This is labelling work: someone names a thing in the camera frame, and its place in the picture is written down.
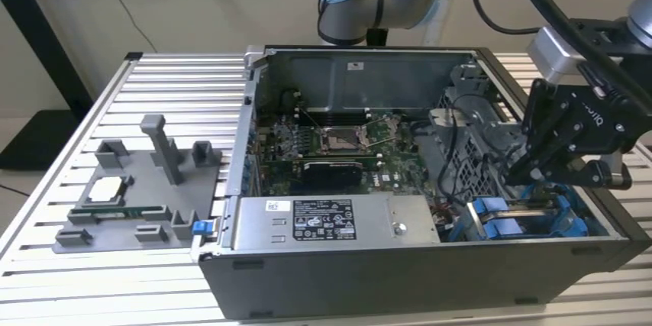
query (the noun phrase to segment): screw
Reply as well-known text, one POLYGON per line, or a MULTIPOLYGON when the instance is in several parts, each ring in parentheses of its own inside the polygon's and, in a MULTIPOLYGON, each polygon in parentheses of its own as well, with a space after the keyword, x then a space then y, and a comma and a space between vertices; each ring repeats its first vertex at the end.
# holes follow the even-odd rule
POLYGON ((405 234, 405 232, 408 231, 408 227, 405 227, 405 224, 403 223, 393 223, 393 227, 395 227, 395 234, 397 236, 405 234))

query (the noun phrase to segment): green circuit board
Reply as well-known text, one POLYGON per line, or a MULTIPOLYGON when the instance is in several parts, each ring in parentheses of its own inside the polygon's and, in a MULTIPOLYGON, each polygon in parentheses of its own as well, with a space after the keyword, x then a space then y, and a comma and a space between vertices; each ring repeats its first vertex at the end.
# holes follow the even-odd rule
POLYGON ((400 116, 377 112, 368 123, 357 126, 300 126, 284 121, 264 132, 265 137, 259 138, 263 195, 305 194, 297 189, 303 165, 329 162, 359 163, 363 167, 360 185, 347 187, 341 194, 393 192, 433 198, 409 123, 400 116))

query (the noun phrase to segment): power supply label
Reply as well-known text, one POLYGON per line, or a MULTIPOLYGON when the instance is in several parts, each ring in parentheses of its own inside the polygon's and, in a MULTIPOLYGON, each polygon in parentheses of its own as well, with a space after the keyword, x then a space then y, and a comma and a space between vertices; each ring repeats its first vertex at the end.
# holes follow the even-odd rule
POLYGON ((295 200, 292 236, 296 240, 355 240, 351 200, 295 200))

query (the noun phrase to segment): blue latch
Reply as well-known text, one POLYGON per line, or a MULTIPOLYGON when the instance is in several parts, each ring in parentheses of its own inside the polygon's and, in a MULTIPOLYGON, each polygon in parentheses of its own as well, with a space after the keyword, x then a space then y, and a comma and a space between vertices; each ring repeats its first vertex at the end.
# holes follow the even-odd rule
MULTIPOLYGON (((483 215, 487 212, 508 211, 509 207, 503 198, 479 198, 473 201, 473 209, 479 215, 483 215)), ((513 218, 492 219, 483 227, 489 239, 523 234, 523 230, 513 218)))
POLYGON ((208 236, 213 234, 213 221, 196 221, 192 224, 192 235, 208 236))
POLYGON ((557 196, 561 212, 555 219, 551 228, 551 237, 587 237, 589 229, 587 223, 572 212, 567 198, 557 196))

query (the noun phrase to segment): black pole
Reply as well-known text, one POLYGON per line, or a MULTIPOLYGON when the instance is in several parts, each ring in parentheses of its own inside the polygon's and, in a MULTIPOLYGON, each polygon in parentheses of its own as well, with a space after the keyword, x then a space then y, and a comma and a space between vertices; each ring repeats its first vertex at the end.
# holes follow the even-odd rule
POLYGON ((93 100, 59 43, 37 1, 3 0, 3 4, 61 92, 72 114, 81 121, 91 109, 93 100))

